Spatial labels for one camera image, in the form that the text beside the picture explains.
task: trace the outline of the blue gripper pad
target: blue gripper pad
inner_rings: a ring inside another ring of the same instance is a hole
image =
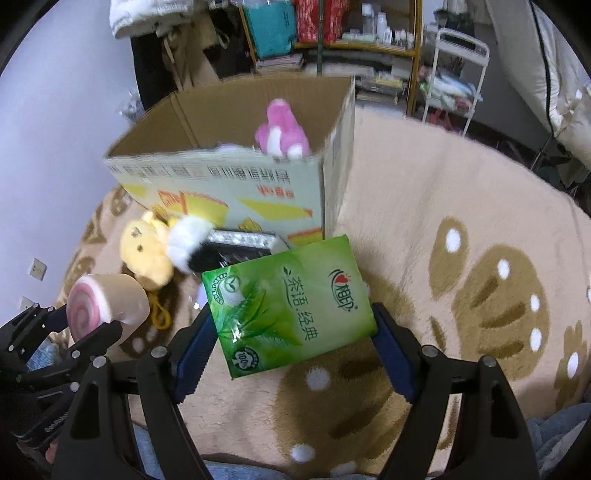
[[[378,351],[379,359],[386,369],[394,391],[402,395],[407,402],[413,403],[418,395],[414,383],[415,372],[384,319],[376,310],[374,310],[374,318],[378,324],[378,333],[371,339]]]
[[[177,367],[177,383],[173,399],[178,404],[187,395],[195,393],[203,370],[217,341],[217,330],[210,313],[197,331]]]

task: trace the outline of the bolt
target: bolt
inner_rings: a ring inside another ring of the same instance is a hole
[[[424,356],[429,358],[434,358],[439,353],[439,350],[437,350],[437,348],[435,348],[433,345],[425,345],[423,348],[421,348],[421,351],[423,352]]]
[[[157,346],[156,348],[153,348],[150,353],[154,358],[162,358],[167,352],[168,350],[166,350],[165,346]]]
[[[485,355],[482,357],[482,363],[485,364],[487,367],[494,367],[496,365],[496,359],[491,357],[490,355]]]
[[[107,359],[104,356],[98,356],[92,361],[92,366],[95,368],[104,367]]]

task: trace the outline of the blanket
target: blanket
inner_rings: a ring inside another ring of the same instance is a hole
[[[125,271],[124,225],[141,207],[118,187],[99,205],[64,278]],[[589,379],[591,220],[572,200],[480,144],[418,122],[358,109],[353,167],[337,226],[371,299],[446,355],[498,358],[526,418],[580,401]],[[113,360],[165,345],[200,307],[199,279],[164,293],[171,330],[149,321],[111,348]],[[143,422],[138,399],[132,416]],[[180,405],[210,460],[267,466],[294,478],[376,475],[409,405],[394,393],[369,339],[232,381],[216,345]],[[459,399],[451,398],[431,470],[443,470]]]

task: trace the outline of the green tissue package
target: green tissue package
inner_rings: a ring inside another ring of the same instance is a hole
[[[232,378],[315,357],[378,329],[346,236],[202,277]]]

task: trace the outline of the open cardboard box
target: open cardboard box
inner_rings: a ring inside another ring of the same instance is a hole
[[[252,149],[267,106],[289,102],[312,155],[287,160]],[[105,162],[146,208],[218,227],[276,232],[292,246],[331,232],[353,150],[350,78],[242,77],[173,93],[108,151]],[[216,150],[233,144],[249,149]]]

